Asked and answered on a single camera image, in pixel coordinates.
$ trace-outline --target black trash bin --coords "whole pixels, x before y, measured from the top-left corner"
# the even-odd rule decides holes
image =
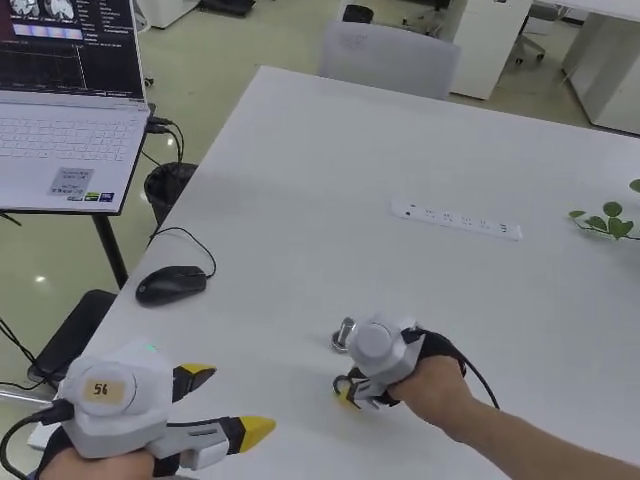
[[[371,23],[373,21],[373,10],[362,5],[347,5],[342,16],[343,22],[351,23]]]
[[[147,176],[144,193],[153,208],[158,226],[169,215],[196,168],[198,166],[191,163],[165,163]]]

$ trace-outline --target black computer mouse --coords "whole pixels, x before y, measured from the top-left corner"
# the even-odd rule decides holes
[[[136,299],[142,305],[154,307],[182,300],[205,288],[207,275],[200,267],[164,267],[140,282]]]

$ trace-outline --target tiled floor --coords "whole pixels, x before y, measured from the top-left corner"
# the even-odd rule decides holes
[[[198,162],[251,80],[257,65],[313,73],[326,22],[339,0],[260,0],[247,19],[192,12],[165,31],[141,36],[144,66],[156,84],[149,97],[159,114],[177,121],[187,137],[185,160]],[[416,6],[399,0],[372,0],[378,21],[399,23]],[[560,85],[555,69],[576,29],[559,24],[540,39],[549,46],[542,66],[509,67],[489,102],[452,96],[460,103],[561,123],[588,125],[582,110]],[[150,138],[146,150],[159,161],[174,158],[166,140]],[[142,185],[153,165],[141,160],[124,213],[113,220],[127,265],[140,259],[155,223]],[[61,321],[93,288],[115,291],[90,218],[19,215],[18,228],[0,220],[0,315],[34,352],[40,351]],[[25,381],[27,362],[0,338],[0,379]],[[23,407],[0,403],[0,431],[25,414]],[[38,455],[18,435],[11,457],[24,469]]]

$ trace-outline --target laptop sticker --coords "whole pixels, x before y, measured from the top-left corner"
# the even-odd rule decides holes
[[[53,179],[49,195],[65,197],[84,195],[92,176],[93,169],[62,167],[58,169]]]

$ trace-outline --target human hand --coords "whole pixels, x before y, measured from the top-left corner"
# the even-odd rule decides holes
[[[456,441],[460,441],[465,418],[477,404],[460,373],[458,361],[450,357],[422,360],[415,372],[391,387],[389,393]]]
[[[57,454],[40,474],[40,480],[150,480],[153,456],[145,451],[101,460],[86,460],[73,448]]]

